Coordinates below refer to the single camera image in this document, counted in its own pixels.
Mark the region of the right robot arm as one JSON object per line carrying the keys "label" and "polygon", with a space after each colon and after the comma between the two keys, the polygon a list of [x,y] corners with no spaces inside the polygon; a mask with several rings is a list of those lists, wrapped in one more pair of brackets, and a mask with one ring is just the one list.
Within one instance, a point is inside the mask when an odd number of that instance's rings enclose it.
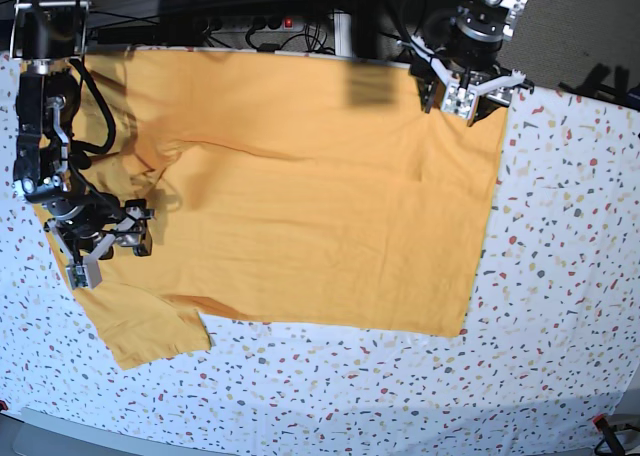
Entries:
{"label": "right robot arm", "polygon": [[[143,199],[121,202],[84,176],[94,156],[109,153],[116,139],[111,110],[84,64],[90,0],[16,0],[10,56],[21,64],[16,98],[18,136],[15,190],[48,212],[45,230],[59,238],[72,269],[109,259],[115,246],[138,257],[152,252]],[[75,139],[73,120],[88,89],[106,123],[95,144]]]}

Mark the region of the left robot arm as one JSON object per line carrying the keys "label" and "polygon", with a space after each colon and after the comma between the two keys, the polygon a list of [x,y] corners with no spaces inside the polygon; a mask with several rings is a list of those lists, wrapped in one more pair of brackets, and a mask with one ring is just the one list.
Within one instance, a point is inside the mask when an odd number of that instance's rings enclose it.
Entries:
{"label": "left robot arm", "polygon": [[453,0],[435,9],[404,45],[415,60],[423,112],[437,108],[468,125],[509,107],[515,92],[533,92],[526,74],[498,61],[512,40],[528,0]]}

